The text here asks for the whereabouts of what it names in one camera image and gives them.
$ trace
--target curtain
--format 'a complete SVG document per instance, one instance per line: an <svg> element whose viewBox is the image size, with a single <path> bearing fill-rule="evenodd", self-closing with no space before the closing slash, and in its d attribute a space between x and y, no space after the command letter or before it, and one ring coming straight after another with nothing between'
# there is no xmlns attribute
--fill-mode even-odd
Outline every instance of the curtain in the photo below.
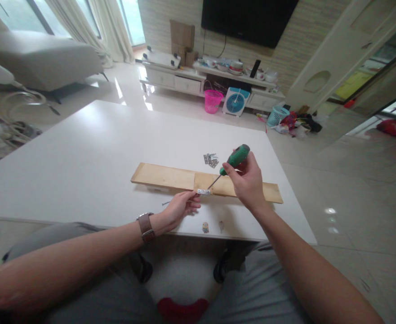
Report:
<svg viewBox="0 0 396 324"><path fill-rule="evenodd" d="M74 40L91 45L104 68L113 66L108 49L91 29L76 0L46 0L46 3Z"/></svg>
<svg viewBox="0 0 396 324"><path fill-rule="evenodd" d="M132 45L116 0L89 0L100 36L115 62L134 63Z"/></svg>

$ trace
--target white door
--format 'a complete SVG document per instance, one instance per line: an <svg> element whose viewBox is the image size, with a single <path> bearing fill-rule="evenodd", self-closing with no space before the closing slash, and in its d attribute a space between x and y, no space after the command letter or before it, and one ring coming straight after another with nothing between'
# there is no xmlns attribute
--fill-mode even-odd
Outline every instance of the white door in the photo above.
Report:
<svg viewBox="0 0 396 324"><path fill-rule="evenodd" d="M286 96L313 112L396 32L395 0L353 0Z"/></svg>

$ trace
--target gray pants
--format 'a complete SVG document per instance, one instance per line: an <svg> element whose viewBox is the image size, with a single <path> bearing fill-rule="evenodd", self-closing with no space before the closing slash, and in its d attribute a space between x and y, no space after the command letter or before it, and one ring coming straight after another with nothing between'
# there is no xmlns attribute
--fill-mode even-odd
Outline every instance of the gray pants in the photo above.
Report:
<svg viewBox="0 0 396 324"><path fill-rule="evenodd" d="M84 223L57 224L16 244L7 261L39 248L94 233ZM138 282L137 253L107 268L43 314L44 323L162 323L149 292ZM239 270L230 271L201 323L309 323L271 246L258 244Z"/></svg>

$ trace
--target wall-mounted tv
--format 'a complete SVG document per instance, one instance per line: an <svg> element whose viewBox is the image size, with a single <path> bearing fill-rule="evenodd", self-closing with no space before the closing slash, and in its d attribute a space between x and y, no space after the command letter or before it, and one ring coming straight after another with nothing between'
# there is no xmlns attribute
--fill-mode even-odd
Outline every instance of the wall-mounted tv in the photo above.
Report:
<svg viewBox="0 0 396 324"><path fill-rule="evenodd" d="M204 0L201 27L275 48L298 0Z"/></svg>

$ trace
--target green screwdriver handle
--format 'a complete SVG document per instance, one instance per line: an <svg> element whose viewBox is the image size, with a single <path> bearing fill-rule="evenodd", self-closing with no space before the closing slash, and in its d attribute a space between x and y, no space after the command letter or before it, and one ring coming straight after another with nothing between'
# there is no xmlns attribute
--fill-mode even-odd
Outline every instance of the green screwdriver handle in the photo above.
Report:
<svg viewBox="0 0 396 324"><path fill-rule="evenodd" d="M227 163L236 168L240 163L244 162L247 154L250 152L250 147L246 144L239 146L232 154L229 156ZM226 176L226 171L224 168L220 169L220 175Z"/></svg>

